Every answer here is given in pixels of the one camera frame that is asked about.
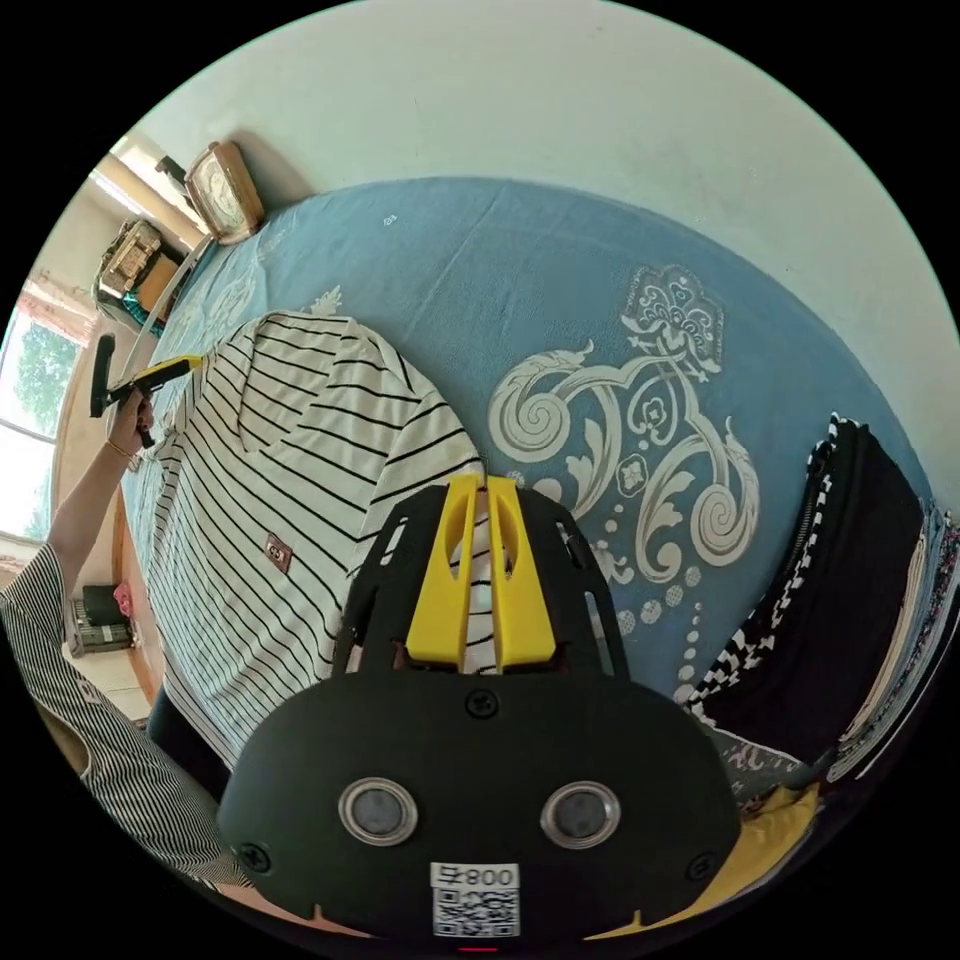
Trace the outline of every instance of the pink object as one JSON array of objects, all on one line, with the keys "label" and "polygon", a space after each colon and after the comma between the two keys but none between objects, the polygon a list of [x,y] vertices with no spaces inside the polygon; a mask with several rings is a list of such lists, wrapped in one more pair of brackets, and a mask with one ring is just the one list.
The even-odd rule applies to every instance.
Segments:
[{"label": "pink object", "polygon": [[133,616],[133,595],[126,580],[113,591],[113,599],[117,601],[117,606],[125,617]]}]

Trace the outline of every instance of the screw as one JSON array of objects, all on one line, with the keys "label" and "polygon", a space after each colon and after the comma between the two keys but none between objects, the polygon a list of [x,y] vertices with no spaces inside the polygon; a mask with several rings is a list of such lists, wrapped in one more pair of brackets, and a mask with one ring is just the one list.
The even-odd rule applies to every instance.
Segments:
[{"label": "screw", "polygon": [[690,865],[687,867],[687,879],[693,880],[694,882],[706,880],[707,877],[712,876],[716,872],[716,869],[716,855],[712,853],[701,853],[690,861]]},{"label": "screw", "polygon": [[487,720],[500,709],[496,696],[489,690],[471,690],[466,707],[467,713],[476,720]]},{"label": "screw", "polygon": [[237,851],[240,861],[254,873],[267,873],[270,870],[270,857],[267,851],[255,843],[245,843]]}]

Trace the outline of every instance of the striped clothing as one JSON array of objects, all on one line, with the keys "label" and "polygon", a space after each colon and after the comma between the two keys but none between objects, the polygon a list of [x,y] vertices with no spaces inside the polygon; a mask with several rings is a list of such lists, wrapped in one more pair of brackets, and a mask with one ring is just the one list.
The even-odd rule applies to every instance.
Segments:
[{"label": "striped clothing", "polygon": [[208,886],[249,886],[220,841],[210,798],[64,659],[65,601],[60,564],[44,545],[0,592],[0,619],[34,701],[86,747],[84,784],[161,863]]},{"label": "striped clothing", "polygon": [[[161,432],[145,454],[163,478],[142,559],[165,689],[232,769],[273,709],[329,677],[350,576],[394,505],[483,465],[433,385],[349,318],[241,327]],[[490,670],[488,556],[473,578],[466,669]]]}]

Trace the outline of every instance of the bracelet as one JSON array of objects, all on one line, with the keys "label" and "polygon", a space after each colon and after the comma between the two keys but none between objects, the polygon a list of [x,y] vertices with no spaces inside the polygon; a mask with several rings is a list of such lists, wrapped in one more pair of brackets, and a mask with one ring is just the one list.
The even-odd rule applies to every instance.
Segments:
[{"label": "bracelet", "polygon": [[116,450],[117,453],[119,453],[120,456],[127,461],[127,463],[133,463],[134,455],[132,453],[127,453],[127,451],[124,450],[123,447],[120,447],[117,444],[115,444],[109,437],[107,438],[107,446],[112,447],[114,450]]}]

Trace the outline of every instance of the person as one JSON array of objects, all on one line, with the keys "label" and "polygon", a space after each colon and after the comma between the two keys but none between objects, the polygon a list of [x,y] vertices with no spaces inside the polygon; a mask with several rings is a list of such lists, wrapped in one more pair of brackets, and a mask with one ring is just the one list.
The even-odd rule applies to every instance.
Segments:
[{"label": "person", "polygon": [[155,860],[248,907],[366,936],[326,920],[319,909],[307,921],[261,897],[218,834],[215,801],[63,656],[68,598],[142,446],[139,430],[152,426],[149,398],[135,391],[56,511],[46,543],[0,591],[2,632],[61,753],[100,806]]}]

